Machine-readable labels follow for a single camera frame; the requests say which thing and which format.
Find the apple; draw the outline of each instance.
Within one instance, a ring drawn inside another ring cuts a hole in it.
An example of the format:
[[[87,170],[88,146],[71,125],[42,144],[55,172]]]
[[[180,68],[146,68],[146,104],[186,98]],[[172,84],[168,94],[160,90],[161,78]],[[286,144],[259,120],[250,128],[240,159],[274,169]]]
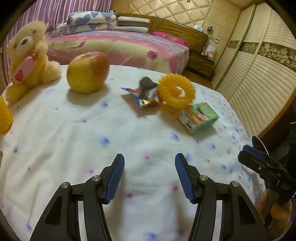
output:
[[[88,94],[102,87],[109,73],[109,61],[102,52],[89,52],[75,57],[67,69],[70,88]]]

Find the wooden headboard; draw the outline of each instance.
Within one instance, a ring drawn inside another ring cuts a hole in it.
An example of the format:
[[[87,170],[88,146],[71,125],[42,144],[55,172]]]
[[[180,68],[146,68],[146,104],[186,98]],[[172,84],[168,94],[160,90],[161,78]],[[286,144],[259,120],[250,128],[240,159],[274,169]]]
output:
[[[202,49],[207,41],[208,36],[194,28],[187,27],[185,25],[169,21],[167,19],[141,15],[141,14],[132,14],[132,13],[117,13],[116,17],[125,16],[125,17],[137,17],[137,18],[147,18],[150,19],[149,32],[163,32],[170,34],[174,37],[186,40],[190,49],[201,53]]]

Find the red heart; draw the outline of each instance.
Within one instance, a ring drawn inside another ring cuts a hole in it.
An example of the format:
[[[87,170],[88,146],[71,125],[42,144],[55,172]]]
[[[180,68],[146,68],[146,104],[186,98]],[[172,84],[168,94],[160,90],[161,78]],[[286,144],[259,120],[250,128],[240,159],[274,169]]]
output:
[[[23,78],[22,70],[19,70],[18,73],[15,75],[15,79],[16,79],[17,81],[22,82],[22,78]]]

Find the white bedsheet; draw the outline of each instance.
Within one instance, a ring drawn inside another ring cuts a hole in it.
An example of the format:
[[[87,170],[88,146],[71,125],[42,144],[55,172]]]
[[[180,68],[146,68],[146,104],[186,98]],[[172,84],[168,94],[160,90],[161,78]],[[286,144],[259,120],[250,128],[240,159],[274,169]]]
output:
[[[171,112],[139,109],[120,89],[136,88],[143,76],[157,82],[163,74],[111,66],[105,87],[83,95],[69,90],[67,66],[62,69],[61,80],[31,90],[10,106],[13,126],[0,137],[1,210],[22,241],[30,239],[62,182],[74,185],[99,175],[117,153],[125,157],[125,170],[115,199],[104,206],[114,241],[188,239],[196,205],[185,198],[175,170],[179,152],[201,174],[227,184],[237,180],[254,203],[259,200],[263,180],[237,160],[249,139],[218,92],[196,84],[194,102],[206,101],[220,119],[193,138]],[[216,221],[213,240],[219,237],[220,202]]]

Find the purple striped curtain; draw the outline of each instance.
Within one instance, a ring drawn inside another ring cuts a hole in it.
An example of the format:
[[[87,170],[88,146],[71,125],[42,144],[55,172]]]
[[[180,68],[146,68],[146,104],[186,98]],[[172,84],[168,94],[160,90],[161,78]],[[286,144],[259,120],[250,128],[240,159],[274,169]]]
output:
[[[37,0],[15,23],[3,43],[5,72],[10,61],[6,54],[6,45],[21,27],[32,21],[43,21],[48,26],[56,26],[67,21],[68,14],[81,11],[109,12],[112,0]]]

